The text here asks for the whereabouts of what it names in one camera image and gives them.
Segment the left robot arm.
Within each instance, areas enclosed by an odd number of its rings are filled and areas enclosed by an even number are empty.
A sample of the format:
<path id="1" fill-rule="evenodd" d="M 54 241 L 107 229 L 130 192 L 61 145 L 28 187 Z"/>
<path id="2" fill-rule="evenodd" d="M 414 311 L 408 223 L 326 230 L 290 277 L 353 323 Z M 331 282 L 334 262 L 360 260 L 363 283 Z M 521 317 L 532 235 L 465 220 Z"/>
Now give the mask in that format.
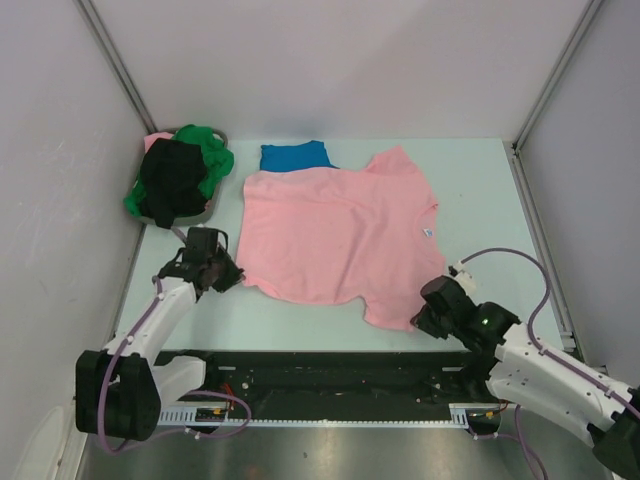
<path id="1" fill-rule="evenodd" d="M 228 252 L 226 232 L 204 226 L 176 230 L 182 245 L 152 278 L 154 293 L 133 326 L 75 365 L 75 422 L 104 451 L 121 453 L 152 437 L 161 412 L 185 396 L 207 400 L 221 387 L 205 359 L 182 354 L 156 360 L 176 326 L 208 291 L 224 293 L 243 271 Z"/>

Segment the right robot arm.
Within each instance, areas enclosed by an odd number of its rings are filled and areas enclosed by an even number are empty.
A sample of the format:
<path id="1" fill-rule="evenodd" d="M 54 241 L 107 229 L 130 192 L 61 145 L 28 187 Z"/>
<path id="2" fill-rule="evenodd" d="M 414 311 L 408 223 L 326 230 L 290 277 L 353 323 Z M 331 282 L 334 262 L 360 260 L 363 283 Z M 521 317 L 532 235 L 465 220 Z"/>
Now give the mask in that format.
<path id="1" fill-rule="evenodd" d="M 420 294 L 425 304 L 413 325 L 435 338 L 453 336 L 475 356 L 461 376 L 469 399 L 520 405 L 575 435 L 619 477 L 638 478 L 638 389 L 530 338 L 515 314 L 474 303 L 451 277 L 430 281 Z"/>

